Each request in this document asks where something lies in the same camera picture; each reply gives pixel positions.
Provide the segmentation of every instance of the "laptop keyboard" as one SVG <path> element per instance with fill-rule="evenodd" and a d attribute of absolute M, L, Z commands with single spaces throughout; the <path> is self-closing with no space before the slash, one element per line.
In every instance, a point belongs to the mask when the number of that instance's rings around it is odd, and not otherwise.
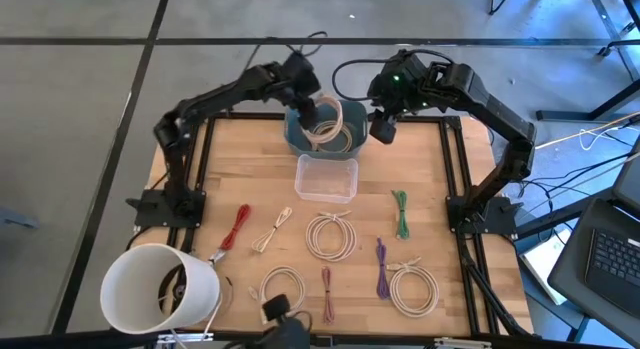
<path fill-rule="evenodd" d="M 640 247 L 609 231 L 594 230 L 591 267 L 640 287 Z"/>

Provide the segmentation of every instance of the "blue bowl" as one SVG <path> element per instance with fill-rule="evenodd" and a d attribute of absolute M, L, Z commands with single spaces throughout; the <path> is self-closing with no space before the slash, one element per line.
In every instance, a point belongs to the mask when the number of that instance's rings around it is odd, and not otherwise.
<path fill-rule="evenodd" d="M 302 128 L 298 123 L 298 112 L 287 108 L 285 112 L 284 137 L 287 143 L 289 143 L 291 151 L 297 156 L 307 154 L 312 158 L 330 160 L 347 160 L 358 155 L 362 145 L 364 145 L 367 140 L 367 110 L 364 105 L 359 102 L 341 100 L 340 103 L 342 104 L 343 123 L 347 129 L 349 129 L 353 138 L 351 149 L 348 152 L 332 152 L 333 150 L 344 148 L 347 139 L 342 133 L 338 134 L 332 141 L 322 144 L 322 148 L 327 150 L 327 152 L 312 151 L 311 143 L 309 143 L 307 137 L 302 133 Z M 327 120 L 336 120 L 337 118 L 335 109 L 330 105 L 323 104 L 319 106 L 317 110 L 318 123 Z"/>

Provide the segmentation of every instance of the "green cable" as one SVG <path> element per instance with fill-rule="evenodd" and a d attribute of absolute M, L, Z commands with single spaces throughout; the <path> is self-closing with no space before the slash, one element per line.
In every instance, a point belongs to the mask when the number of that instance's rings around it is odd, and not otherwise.
<path fill-rule="evenodd" d="M 407 217 L 405 215 L 405 208 L 407 207 L 407 193 L 402 190 L 392 190 L 391 193 L 393 193 L 393 196 L 396 198 L 398 208 L 400 209 L 396 237 L 399 239 L 409 239 L 409 226 L 407 225 Z"/>

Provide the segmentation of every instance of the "white plastic bucket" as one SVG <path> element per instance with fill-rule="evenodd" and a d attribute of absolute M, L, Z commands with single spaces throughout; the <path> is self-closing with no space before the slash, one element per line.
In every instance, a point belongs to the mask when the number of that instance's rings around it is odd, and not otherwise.
<path fill-rule="evenodd" d="M 184 265 L 187 284 L 182 302 L 169 317 L 158 304 L 162 279 Z M 182 328 L 196 324 L 213 311 L 220 282 L 211 265 L 163 244 L 137 246 L 111 265 L 102 281 L 100 306 L 109 324 L 128 334 Z"/>

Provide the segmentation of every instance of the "wooden table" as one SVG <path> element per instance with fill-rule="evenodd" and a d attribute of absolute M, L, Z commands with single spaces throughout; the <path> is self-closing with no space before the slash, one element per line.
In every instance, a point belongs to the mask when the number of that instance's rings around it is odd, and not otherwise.
<path fill-rule="evenodd" d="M 462 118 L 462 124 L 472 180 L 477 183 L 495 166 L 487 131 L 480 122 L 468 117 Z M 315 333 L 470 334 L 458 253 L 446 217 L 447 179 L 438 126 L 398 123 L 397 128 L 392 145 L 385 146 L 373 138 L 368 139 L 358 156 L 358 194 L 351 203 L 338 205 L 304 201 L 298 197 L 294 190 L 297 158 L 284 141 L 282 121 L 216 120 L 204 183 L 208 197 L 202 226 L 195 235 L 195 255 L 206 260 L 216 251 L 231 229 L 240 205 L 251 205 L 252 212 L 239 232 L 233 250 L 216 264 L 218 275 L 231 279 L 234 300 L 214 320 L 214 331 L 264 330 L 259 305 L 249 296 L 248 287 L 257 289 L 273 267 L 289 265 L 304 277 L 307 296 L 301 309 L 313 315 Z M 198 135 L 196 153 L 200 153 L 203 137 L 204 127 Z M 455 145 L 453 133 L 450 143 Z M 196 176 L 195 160 L 191 178 Z M 457 158 L 454 164 L 458 168 Z M 163 158 L 158 150 L 149 183 L 158 180 L 164 171 Z M 395 238 L 398 208 L 391 195 L 392 189 L 404 190 L 408 194 L 406 215 L 411 238 L 407 241 Z M 271 228 L 286 206 L 293 209 L 291 218 L 278 230 L 263 254 L 253 252 L 251 242 Z M 319 211 L 339 213 L 345 210 L 352 211 L 346 218 L 357 231 L 356 250 L 338 263 L 326 263 L 312 256 L 305 244 L 309 221 Z M 377 297 L 377 237 L 387 245 L 389 263 L 422 257 L 420 265 L 435 276 L 440 288 L 437 308 L 431 314 L 410 319 L 403 316 L 390 300 Z M 165 243 L 166 238 L 166 228 L 152 228 L 141 235 L 135 245 Z M 520 325 L 532 331 L 513 247 L 499 236 L 485 235 L 483 239 L 492 287 Z M 341 240 L 337 228 L 326 229 L 321 234 L 321 247 L 327 251 L 335 250 Z M 322 322 L 325 293 L 320 271 L 325 265 L 331 268 L 333 275 L 333 325 Z M 409 305 L 419 306 L 424 301 L 425 289 L 426 285 L 419 279 L 413 276 L 403 278 L 401 293 Z M 294 284 L 286 277 L 276 277 L 269 284 L 267 296 L 282 292 L 292 303 L 297 300 Z M 475 293 L 480 326 L 486 332 L 482 295 L 477 288 Z"/>

